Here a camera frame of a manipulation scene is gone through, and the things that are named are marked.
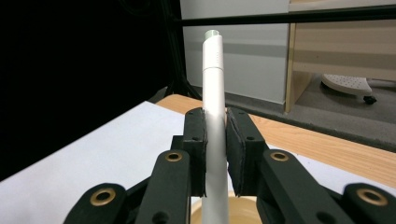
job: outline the white cylinder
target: white cylinder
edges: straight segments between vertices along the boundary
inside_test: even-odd
[[[203,109],[207,130],[204,224],[227,224],[228,183],[225,146],[225,103],[222,36],[208,31],[203,44]]]

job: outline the black metal bar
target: black metal bar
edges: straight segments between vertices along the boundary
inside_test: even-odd
[[[256,201],[257,212],[259,213],[260,219],[262,220],[262,224],[284,224],[285,218],[283,217],[282,212],[279,210],[279,207],[273,205],[272,203],[268,203],[262,198],[257,198]]]
[[[269,149],[248,113],[227,108],[226,146],[228,173],[235,196],[256,196],[260,187],[262,153]]]
[[[172,137],[171,149],[182,149],[183,148],[183,135],[174,135]]]
[[[179,26],[248,25],[274,23],[307,23],[328,21],[378,21],[396,19],[396,5],[377,7],[351,7],[309,11],[292,11],[252,16],[234,16],[206,19],[174,19]]]
[[[347,185],[341,205],[356,223],[396,223],[395,197],[375,186],[364,183]]]
[[[140,181],[130,189],[126,190],[127,207],[129,211],[126,223],[131,224],[135,222],[137,214],[139,212],[140,204],[142,203],[148,184],[149,177]]]
[[[64,224],[118,224],[128,216],[125,188],[104,183],[87,190],[67,215]]]
[[[183,150],[161,153],[154,165],[136,224],[190,223],[190,156]]]
[[[184,118],[183,150],[191,158],[191,196],[205,195],[206,122],[201,107],[188,111]]]
[[[264,151],[262,175],[287,223],[354,223],[289,152]]]

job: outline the wooden edge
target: wooden edge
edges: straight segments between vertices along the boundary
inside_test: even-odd
[[[286,100],[285,113],[289,113],[291,108],[300,98],[311,82],[313,74],[306,72],[294,72],[294,46],[296,36],[296,24],[290,24],[289,30],[289,53],[288,53],[288,72],[286,81]]]
[[[396,20],[298,23],[292,70],[396,80]]]
[[[157,105],[185,114],[202,106],[202,101],[175,94],[165,97]],[[269,145],[396,188],[396,153],[270,119],[250,117]]]

